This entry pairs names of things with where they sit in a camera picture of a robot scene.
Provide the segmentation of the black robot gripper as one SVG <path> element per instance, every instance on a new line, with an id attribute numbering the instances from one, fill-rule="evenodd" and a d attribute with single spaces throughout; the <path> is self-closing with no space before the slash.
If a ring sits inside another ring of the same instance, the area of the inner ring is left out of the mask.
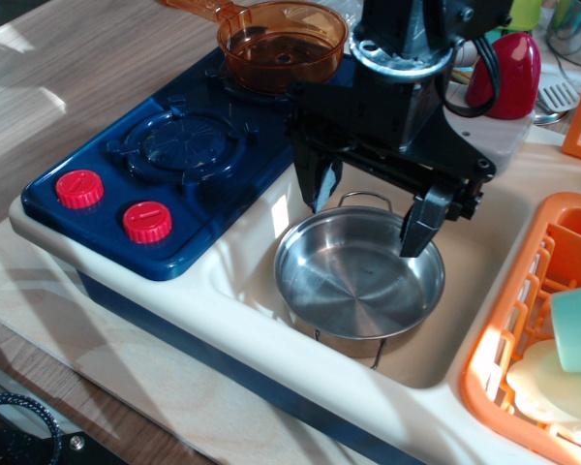
<path id="1" fill-rule="evenodd" d="M 401 230 L 404 258 L 416 258 L 443 222 L 474 216 L 495 165 L 445 117 L 443 84 L 354 76 L 347 86 L 298 82 L 287 133 L 301 197 L 320 212 L 347 163 L 414 194 Z"/>

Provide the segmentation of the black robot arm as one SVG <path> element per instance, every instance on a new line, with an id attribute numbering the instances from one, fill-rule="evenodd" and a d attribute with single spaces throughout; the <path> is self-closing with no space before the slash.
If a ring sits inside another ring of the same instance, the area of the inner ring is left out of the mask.
<path id="1" fill-rule="evenodd" d="M 418 256 L 447 220 L 470 218 L 495 165 L 446 114 L 466 118 L 495 105 L 448 101 L 457 52 L 472 43 L 493 89 L 502 74 L 487 34 L 511 21 L 507 1 L 367 1 L 350 36 L 352 83 L 296 83 L 288 133 L 304 202 L 322 209 L 349 164 L 414 196 L 401 253 Z"/>

